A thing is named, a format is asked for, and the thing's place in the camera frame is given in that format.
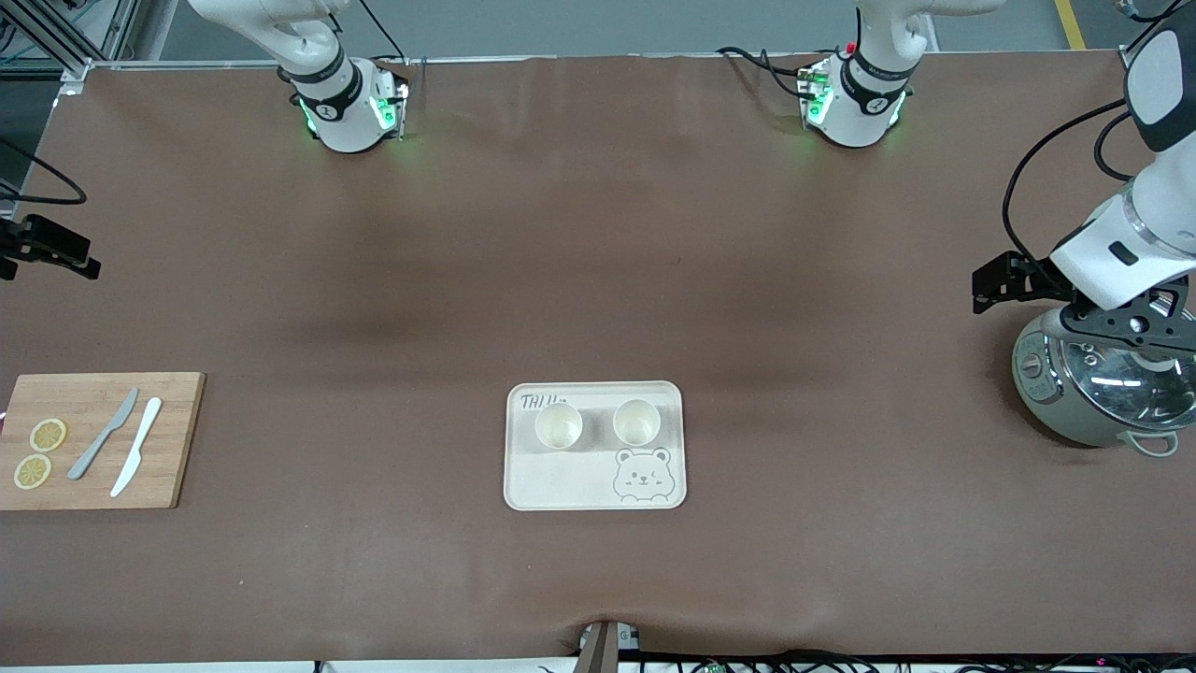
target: brown table cover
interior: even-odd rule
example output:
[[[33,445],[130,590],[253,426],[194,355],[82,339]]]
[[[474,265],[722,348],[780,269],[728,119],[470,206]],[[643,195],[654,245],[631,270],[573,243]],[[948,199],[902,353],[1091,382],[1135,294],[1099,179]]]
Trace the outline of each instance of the brown table cover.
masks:
[[[0,515],[0,662],[550,655],[599,618],[698,651],[1196,649],[1196,446],[1049,435],[1007,372],[1044,306],[970,312],[1014,164],[1121,78],[929,56],[849,151],[743,61],[435,65],[407,140],[338,155],[270,71],[91,73],[43,147],[91,200],[30,212],[103,275],[0,287],[0,388],[208,383],[178,509]],[[1027,170],[1035,250],[1117,188],[1098,128]],[[1109,155],[1147,158],[1130,124]],[[684,394],[679,509],[506,507],[512,386],[651,379]]]

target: lemon slice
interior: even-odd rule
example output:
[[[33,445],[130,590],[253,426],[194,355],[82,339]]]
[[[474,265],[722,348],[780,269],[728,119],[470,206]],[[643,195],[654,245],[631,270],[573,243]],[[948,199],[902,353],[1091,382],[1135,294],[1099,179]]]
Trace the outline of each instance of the lemon slice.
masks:
[[[53,452],[67,439],[67,424],[56,418],[47,418],[29,434],[29,446],[35,452]]]
[[[50,478],[50,459],[42,454],[25,457],[17,464],[17,471],[12,473],[12,481],[23,491],[36,489]]]

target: cup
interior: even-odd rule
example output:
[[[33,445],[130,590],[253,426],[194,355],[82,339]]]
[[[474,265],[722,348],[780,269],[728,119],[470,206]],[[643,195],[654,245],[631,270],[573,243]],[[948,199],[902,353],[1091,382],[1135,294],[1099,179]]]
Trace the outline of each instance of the cup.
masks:
[[[548,405],[536,416],[536,438],[553,449],[575,445],[581,428],[581,414],[565,403]]]
[[[628,447],[642,447],[660,433],[660,412],[643,400],[628,400],[615,410],[615,436]]]

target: white robotic arm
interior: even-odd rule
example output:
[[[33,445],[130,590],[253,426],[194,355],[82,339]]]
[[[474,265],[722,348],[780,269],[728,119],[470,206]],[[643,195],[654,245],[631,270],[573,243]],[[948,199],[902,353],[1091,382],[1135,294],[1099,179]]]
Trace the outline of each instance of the white robotic arm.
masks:
[[[978,268],[972,310],[1062,299],[1042,320],[1057,339],[1192,356],[1196,322],[1182,311],[1196,270],[1196,7],[1165,19],[1137,51],[1125,100],[1154,161],[1049,258],[1009,251]]]
[[[402,136],[407,81],[344,54],[321,20],[352,0],[189,0],[205,19],[234,30],[279,61],[299,92],[312,134],[337,152]]]
[[[829,140],[865,147],[897,122],[905,85],[926,53],[919,14],[993,12],[1005,0],[856,0],[859,44],[814,65],[799,86],[806,123]]]

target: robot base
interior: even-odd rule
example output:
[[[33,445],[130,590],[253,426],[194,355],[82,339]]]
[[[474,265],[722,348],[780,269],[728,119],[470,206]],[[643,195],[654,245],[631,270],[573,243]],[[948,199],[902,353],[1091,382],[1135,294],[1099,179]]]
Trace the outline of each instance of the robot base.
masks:
[[[350,59],[361,71],[361,92],[337,121],[321,118],[306,108],[312,134],[330,149],[364,152],[386,137],[402,137],[407,121],[407,84],[396,86],[395,73],[367,59]]]
[[[843,93],[842,72],[846,61],[838,54],[803,71],[798,91],[813,96],[801,100],[801,120],[828,140],[844,147],[867,147],[897,123],[905,93],[891,105],[889,114],[867,115],[860,104]]]

